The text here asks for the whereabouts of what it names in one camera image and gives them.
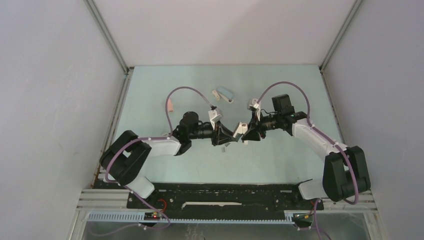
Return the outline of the white stapler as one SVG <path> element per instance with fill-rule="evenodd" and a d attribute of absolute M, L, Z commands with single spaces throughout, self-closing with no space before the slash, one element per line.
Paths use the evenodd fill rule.
<path fill-rule="evenodd" d="M 238 142 L 244 134 L 248 131 L 248 124 L 245 122 L 239 122 L 233 131 L 232 137 L 234 142 Z"/>

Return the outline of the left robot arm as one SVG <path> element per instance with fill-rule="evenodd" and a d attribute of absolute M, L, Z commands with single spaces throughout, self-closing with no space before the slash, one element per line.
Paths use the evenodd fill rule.
<path fill-rule="evenodd" d="M 192 146 L 192 140 L 210 139 L 213 146 L 236 142 L 243 134 L 244 123 L 234 131 L 221 123 L 218 109 L 208 111 L 209 121 L 202 122 L 196 112 L 184 113 L 178 126 L 169 136 L 139 137 L 131 130 L 124 131 L 103 153 L 99 163 L 106 173 L 104 181 L 117 183 L 138 195 L 145 208 L 158 202 L 154 185 L 141 169 L 149 157 L 180 156 Z"/>

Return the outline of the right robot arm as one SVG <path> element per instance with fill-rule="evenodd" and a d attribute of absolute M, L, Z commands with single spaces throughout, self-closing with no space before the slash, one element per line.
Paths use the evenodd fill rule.
<path fill-rule="evenodd" d="M 252 117 L 242 141 L 260 141 L 268 131 L 281 129 L 309 146 L 324 163 L 321 179 L 300 182 L 298 191 L 291 194 L 295 208 L 304 209 L 317 198 L 334 202 L 355 200 L 360 193 L 371 189 L 365 153 L 360 147 L 338 143 L 320 132 L 305 112 L 295 111 L 287 94 L 273 97 L 272 104 L 274 111 L 263 115 L 256 98 L 248 103 Z"/>

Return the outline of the blue stapler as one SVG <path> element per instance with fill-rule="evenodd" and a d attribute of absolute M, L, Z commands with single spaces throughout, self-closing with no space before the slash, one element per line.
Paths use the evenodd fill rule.
<path fill-rule="evenodd" d="M 234 102 L 234 94 L 225 87 L 220 86 L 216 89 L 216 91 L 226 102 L 230 104 Z"/>

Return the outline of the small cream stapler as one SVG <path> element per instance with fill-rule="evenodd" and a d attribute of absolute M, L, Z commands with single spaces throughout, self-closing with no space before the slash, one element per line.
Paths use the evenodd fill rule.
<path fill-rule="evenodd" d="M 217 101 L 221 100 L 221 96 L 218 94 L 218 92 L 216 90 L 213 90 L 211 93 Z"/>

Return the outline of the pink stapler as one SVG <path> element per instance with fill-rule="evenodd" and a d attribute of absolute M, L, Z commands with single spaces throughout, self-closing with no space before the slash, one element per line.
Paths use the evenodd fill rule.
<path fill-rule="evenodd" d="M 168 113 L 173 113 L 175 111 L 174 105 L 171 99 L 168 99 L 166 101 L 166 110 Z"/>

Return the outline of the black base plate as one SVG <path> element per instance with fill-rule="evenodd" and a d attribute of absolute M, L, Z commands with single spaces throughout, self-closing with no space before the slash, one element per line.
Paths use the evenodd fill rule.
<path fill-rule="evenodd" d="M 295 184 L 154 183 L 146 202 L 169 218 L 282 220 L 286 211 L 314 209 Z"/>

